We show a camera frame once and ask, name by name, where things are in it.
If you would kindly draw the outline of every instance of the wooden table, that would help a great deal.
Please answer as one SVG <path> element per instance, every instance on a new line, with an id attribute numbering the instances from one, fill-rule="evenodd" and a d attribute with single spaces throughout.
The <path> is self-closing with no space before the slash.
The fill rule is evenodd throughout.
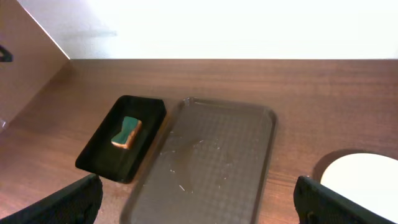
<path id="1" fill-rule="evenodd" d="M 260 223 L 298 223 L 295 181 L 331 152 L 398 159 L 396 60 L 72 60 L 0 135 L 0 217 L 87 175 L 75 159 L 121 95 L 161 98 L 168 110 L 187 96 L 274 109 Z M 102 181 L 96 223 L 118 223 L 134 184 Z"/>

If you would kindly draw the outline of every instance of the small black tray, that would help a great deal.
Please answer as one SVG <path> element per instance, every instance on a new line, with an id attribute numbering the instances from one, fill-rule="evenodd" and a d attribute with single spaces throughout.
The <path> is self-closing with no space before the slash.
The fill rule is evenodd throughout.
<path id="1" fill-rule="evenodd" d="M 76 167 L 109 180 L 131 182 L 165 115 L 166 109 L 162 100 L 120 97 L 80 153 Z M 112 137 L 120 132 L 125 116 L 142 121 L 141 129 L 130 149 L 121 149 L 111 143 Z"/>

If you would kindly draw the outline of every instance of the tray rim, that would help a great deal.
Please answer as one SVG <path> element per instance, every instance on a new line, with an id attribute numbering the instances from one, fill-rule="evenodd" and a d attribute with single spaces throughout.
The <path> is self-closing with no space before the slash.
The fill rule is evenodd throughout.
<path id="1" fill-rule="evenodd" d="M 119 222 L 121 224 L 130 224 L 131 223 L 131 210 L 134 208 L 137 196 L 139 196 L 139 193 L 142 189 L 142 186 L 144 185 L 146 179 L 148 178 L 149 172 L 151 168 L 154 165 L 154 162 L 157 160 L 160 151 L 163 148 L 163 145 L 165 141 L 167 140 L 169 133 L 171 129 L 173 128 L 175 122 L 177 121 L 177 118 L 184 106 L 189 106 L 192 103 L 198 103 L 198 102 L 209 102 L 210 104 L 218 104 L 218 105 L 227 105 L 228 107 L 232 106 L 238 106 L 238 107 L 251 107 L 255 109 L 262 109 L 263 115 L 267 115 L 272 123 L 272 127 L 270 130 L 270 137 L 269 137 L 269 142 L 267 145 L 267 152 L 266 156 L 264 158 L 264 163 L 263 167 L 261 170 L 261 176 L 260 176 L 260 181 L 259 181 L 259 187 L 258 187 L 258 192 L 256 195 L 256 199 L 254 202 L 254 209 L 253 209 L 253 214 L 250 223 L 255 224 L 258 223 L 258 217 L 259 217 L 259 212 L 260 212 L 260 207 L 261 207 L 261 201 L 264 195 L 264 189 L 266 185 L 266 180 L 267 180 L 267 175 L 268 175 L 268 170 L 269 170 L 269 164 L 271 163 L 271 154 L 272 154 L 272 146 L 274 145 L 275 141 L 275 133 L 277 130 L 277 115 L 275 114 L 274 110 L 270 109 L 268 106 L 264 105 L 257 105 L 253 103 L 246 103 L 246 102 L 238 102 L 238 101 L 228 101 L 228 100 L 214 100 L 211 98 L 199 98 L 199 97 L 186 97 L 182 100 L 180 100 L 179 103 L 173 108 L 170 118 L 165 121 L 165 128 L 164 130 L 160 133 L 159 139 L 157 142 L 155 142 L 155 150 L 153 153 L 153 156 L 149 159 L 149 162 L 147 164 L 147 167 L 145 170 L 142 172 L 141 176 L 138 178 L 136 184 L 134 185 L 134 188 L 132 192 L 130 193 L 128 199 L 126 200 L 126 203 L 123 206 L 122 212 L 119 217 Z"/>

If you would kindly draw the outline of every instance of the wooden panel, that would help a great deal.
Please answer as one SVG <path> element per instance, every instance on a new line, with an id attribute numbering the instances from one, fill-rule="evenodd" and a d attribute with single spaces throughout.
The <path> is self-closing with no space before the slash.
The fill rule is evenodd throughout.
<path id="1" fill-rule="evenodd" d="M 270 106 L 279 117 L 260 223 L 298 223 L 293 189 L 343 149 L 398 159 L 396 60 L 72 60 L 0 135 L 0 217 L 82 178 L 75 159 L 121 95 Z M 134 184 L 102 179 L 97 223 L 117 223 Z"/>
<path id="2" fill-rule="evenodd" d="M 16 0 L 0 0 L 0 118 L 11 121 L 68 59 Z"/>

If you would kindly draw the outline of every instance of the black object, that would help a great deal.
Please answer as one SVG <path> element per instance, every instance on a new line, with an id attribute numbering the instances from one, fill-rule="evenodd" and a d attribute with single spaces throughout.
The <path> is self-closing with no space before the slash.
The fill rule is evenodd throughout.
<path id="1" fill-rule="evenodd" d="M 97 175 L 85 178 L 33 205 L 0 220 L 0 224 L 92 224 L 102 202 L 102 182 Z"/>
<path id="2" fill-rule="evenodd" d="M 12 54 L 2 45 L 0 45 L 0 62 L 12 62 Z"/>
<path id="3" fill-rule="evenodd" d="M 113 181 L 130 182 L 165 115 L 166 109 L 162 100 L 120 97 L 80 153 L 76 167 Z M 111 139 L 120 132 L 125 116 L 142 121 L 130 149 L 121 149 L 111 143 Z"/>
<path id="4" fill-rule="evenodd" d="M 294 205 L 301 224 L 393 224 L 308 177 L 299 177 Z"/>

